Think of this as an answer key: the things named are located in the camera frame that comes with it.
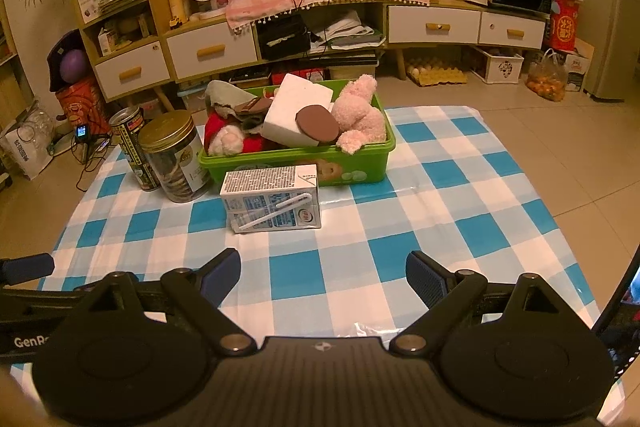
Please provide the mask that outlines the red santa plush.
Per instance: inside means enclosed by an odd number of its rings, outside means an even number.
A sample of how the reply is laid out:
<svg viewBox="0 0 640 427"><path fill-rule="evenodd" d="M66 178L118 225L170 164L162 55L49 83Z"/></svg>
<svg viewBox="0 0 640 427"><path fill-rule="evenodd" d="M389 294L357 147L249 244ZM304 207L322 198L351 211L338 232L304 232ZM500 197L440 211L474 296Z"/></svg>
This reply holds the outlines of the red santa plush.
<svg viewBox="0 0 640 427"><path fill-rule="evenodd" d="M232 157L267 150L269 141L260 134L263 122L262 116L238 119L233 115L224 118L216 112L210 113L205 125L206 154Z"/></svg>

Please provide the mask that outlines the pink plush rabbit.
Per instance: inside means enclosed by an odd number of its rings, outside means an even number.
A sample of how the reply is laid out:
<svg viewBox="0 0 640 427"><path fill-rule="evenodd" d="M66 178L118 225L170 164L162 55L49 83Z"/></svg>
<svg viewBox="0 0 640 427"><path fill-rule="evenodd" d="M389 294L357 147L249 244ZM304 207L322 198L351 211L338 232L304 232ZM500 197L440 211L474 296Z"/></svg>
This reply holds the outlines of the pink plush rabbit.
<svg viewBox="0 0 640 427"><path fill-rule="evenodd" d="M372 105L378 82L371 75L349 81L333 103L331 113L340 129L336 146L354 155L365 145L386 140L385 119L381 109Z"/></svg>

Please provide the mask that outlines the green grey towel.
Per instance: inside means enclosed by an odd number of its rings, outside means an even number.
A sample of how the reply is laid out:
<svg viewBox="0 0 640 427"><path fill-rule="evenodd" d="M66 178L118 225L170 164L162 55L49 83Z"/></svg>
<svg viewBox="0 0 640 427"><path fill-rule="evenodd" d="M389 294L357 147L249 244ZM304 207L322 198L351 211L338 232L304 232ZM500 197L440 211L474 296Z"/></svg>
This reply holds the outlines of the green grey towel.
<svg viewBox="0 0 640 427"><path fill-rule="evenodd" d="M246 105L254 101L256 95L233 86L222 80L209 81L205 90L205 106L207 115L216 114L224 120L233 117L239 121L245 133L258 134L262 130L264 115L240 115L236 106Z"/></svg>

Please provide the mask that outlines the brown round pad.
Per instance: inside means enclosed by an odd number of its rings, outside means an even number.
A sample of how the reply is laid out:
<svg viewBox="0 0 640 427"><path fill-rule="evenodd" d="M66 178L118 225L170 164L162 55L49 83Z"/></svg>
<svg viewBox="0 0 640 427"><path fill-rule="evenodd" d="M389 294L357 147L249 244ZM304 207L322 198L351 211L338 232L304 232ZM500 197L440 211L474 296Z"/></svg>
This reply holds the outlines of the brown round pad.
<svg viewBox="0 0 640 427"><path fill-rule="evenodd" d="M252 98L248 102L235 106L234 111L238 117L266 115L271 104L271 98L256 96L256 98Z"/></svg>
<svg viewBox="0 0 640 427"><path fill-rule="evenodd" d="M322 105L307 105L299 109L295 122L303 135L320 144L334 143L340 135L337 121L329 109Z"/></svg>

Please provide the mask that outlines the white foam block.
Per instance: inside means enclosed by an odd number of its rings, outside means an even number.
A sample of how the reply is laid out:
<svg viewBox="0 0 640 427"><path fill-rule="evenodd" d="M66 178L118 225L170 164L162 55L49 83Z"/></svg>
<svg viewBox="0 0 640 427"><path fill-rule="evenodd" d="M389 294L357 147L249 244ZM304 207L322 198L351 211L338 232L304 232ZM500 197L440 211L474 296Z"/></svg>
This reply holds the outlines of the white foam block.
<svg viewBox="0 0 640 427"><path fill-rule="evenodd" d="M272 99L260 135L286 147L317 146L318 141L299 130L295 117L309 105L320 105L328 109L332 96L333 90L321 83L286 74Z"/></svg>

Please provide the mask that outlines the blue white checkered tablecloth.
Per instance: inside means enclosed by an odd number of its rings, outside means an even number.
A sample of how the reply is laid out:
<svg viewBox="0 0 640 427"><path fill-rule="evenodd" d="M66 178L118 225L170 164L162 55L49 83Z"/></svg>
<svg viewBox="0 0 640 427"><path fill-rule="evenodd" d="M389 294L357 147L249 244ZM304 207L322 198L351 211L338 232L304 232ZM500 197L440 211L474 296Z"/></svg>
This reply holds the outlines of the blue white checkered tablecloth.
<svg viewBox="0 0 640 427"><path fill-rule="evenodd" d="M1 358L76 426L593 426L620 370L533 185L469 107L392 108L386 173L234 169L187 204L107 161Z"/></svg>

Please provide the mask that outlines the white milk carton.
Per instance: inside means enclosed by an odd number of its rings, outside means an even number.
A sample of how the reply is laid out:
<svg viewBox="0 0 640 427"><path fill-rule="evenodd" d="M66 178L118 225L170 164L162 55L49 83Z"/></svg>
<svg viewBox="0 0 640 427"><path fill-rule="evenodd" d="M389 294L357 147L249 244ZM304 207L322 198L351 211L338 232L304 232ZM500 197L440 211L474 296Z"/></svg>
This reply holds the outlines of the white milk carton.
<svg viewBox="0 0 640 427"><path fill-rule="evenodd" d="M321 228L314 164L227 172L220 197L236 234Z"/></svg>

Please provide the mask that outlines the green plastic bin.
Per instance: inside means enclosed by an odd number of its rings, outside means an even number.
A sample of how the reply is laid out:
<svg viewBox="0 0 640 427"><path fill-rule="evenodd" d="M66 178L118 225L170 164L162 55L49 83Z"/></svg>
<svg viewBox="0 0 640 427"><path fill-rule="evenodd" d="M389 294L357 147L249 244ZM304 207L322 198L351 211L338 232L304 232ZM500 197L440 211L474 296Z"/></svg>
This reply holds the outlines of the green plastic bin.
<svg viewBox="0 0 640 427"><path fill-rule="evenodd" d="M332 102L329 106L331 112L333 103L340 95L342 89L352 80L330 80L319 82L324 87L333 90ZM256 96L264 96L273 99L279 86L252 88L245 91ZM348 155L336 146L336 141L331 144L318 144L307 147L286 147L269 141L267 150L258 153L240 154L232 157L214 157L206 154L204 150L200 156L201 165L212 175L213 179L220 182L227 172L241 169L254 169L266 167L286 167L294 165L314 164L318 170L318 183L320 185L341 185L353 183L371 183L383 180L388 156L395 148L396 139L390 122L385 114L378 97L373 95L372 105L381 109L385 119L386 140L383 143L369 144L360 148L354 155Z"/></svg>

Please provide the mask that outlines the dark drink can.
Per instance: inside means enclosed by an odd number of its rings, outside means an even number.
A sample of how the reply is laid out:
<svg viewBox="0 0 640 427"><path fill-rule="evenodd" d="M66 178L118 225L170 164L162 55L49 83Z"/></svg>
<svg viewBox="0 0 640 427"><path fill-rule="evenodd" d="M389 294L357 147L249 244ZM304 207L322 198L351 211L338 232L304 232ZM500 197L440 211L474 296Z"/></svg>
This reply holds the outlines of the dark drink can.
<svg viewBox="0 0 640 427"><path fill-rule="evenodd" d="M117 112L108 123L119 139L120 149L125 154L132 173L143 191L154 191L160 187L155 173L139 144L138 134L145 126L142 109L130 106Z"/></svg>

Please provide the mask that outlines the bag of oranges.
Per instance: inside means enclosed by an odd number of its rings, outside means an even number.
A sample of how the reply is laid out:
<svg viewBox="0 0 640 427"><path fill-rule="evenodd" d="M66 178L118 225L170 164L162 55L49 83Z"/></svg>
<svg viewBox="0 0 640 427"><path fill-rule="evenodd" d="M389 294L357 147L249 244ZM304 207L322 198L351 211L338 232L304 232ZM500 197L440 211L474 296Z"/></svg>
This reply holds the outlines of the bag of oranges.
<svg viewBox="0 0 640 427"><path fill-rule="evenodd" d="M530 91L551 102L561 102L566 92L568 74L560 58L558 52L548 49L533 60L525 79Z"/></svg>

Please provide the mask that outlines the red box under cabinet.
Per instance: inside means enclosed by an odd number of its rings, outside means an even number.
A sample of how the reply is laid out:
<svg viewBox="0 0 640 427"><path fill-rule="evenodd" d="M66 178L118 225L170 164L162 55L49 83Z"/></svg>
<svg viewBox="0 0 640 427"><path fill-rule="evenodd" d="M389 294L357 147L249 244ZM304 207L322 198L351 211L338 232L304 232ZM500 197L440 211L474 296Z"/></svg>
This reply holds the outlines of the red box under cabinet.
<svg viewBox="0 0 640 427"><path fill-rule="evenodd" d="M279 86L282 83L286 75L293 75L299 78L303 78L309 81L317 82L326 79L326 70L322 67L303 68L294 70L278 70L273 72L270 77L270 81L273 86Z"/></svg>

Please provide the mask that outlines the black box in cabinet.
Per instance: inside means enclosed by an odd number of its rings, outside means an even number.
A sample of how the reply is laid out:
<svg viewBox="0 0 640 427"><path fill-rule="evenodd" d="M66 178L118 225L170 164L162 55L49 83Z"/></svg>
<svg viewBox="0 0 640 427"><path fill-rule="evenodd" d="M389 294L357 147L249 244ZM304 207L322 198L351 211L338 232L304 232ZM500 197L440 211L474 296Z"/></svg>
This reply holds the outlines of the black box in cabinet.
<svg viewBox="0 0 640 427"><path fill-rule="evenodd" d="M299 14L283 15L256 24L260 55L275 61L310 50L308 28Z"/></svg>

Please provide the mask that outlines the wooden tv cabinet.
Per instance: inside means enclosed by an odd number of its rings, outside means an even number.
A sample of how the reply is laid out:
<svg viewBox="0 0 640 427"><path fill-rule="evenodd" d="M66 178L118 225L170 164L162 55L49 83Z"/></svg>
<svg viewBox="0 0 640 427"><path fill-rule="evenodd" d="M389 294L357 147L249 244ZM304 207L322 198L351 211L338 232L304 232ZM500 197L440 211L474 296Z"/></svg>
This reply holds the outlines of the wooden tv cabinet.
<svg viewBox="0 0 640 427"><path fill-rule="evenodd" d="M332 0L231 27L226 16L169 31L166 46L179 82L255 66L366 67L394 52L428 46L536 50L544 14L465 1Z"/></svg>

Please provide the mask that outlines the wooden shelf unit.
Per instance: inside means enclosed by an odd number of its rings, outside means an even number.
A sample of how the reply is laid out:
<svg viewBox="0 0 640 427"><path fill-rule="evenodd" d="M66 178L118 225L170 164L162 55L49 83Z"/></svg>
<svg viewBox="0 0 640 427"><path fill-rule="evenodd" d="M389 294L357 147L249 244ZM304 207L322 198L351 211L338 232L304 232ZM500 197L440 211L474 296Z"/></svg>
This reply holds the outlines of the wooden shelf unit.
<svg viewBox="0 0 640 427"><path fill-rule="evenodd" d="M168 0L73 0L88 59L107 102L153 91L174 108L163 87L175 80L165 35Z"/></svg>

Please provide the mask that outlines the red gift box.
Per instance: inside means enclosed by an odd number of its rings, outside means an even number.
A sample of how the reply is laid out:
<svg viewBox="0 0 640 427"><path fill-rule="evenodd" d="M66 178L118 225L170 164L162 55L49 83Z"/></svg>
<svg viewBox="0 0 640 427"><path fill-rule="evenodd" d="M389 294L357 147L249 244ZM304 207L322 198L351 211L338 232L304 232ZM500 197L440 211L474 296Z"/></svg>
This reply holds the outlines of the red gift box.
<svg viewBox="0 0 640 427"><path fill-rule="evenodd" d="M565 53L574 51L579 5L576 0L552 0L547 46Z"/></svg>

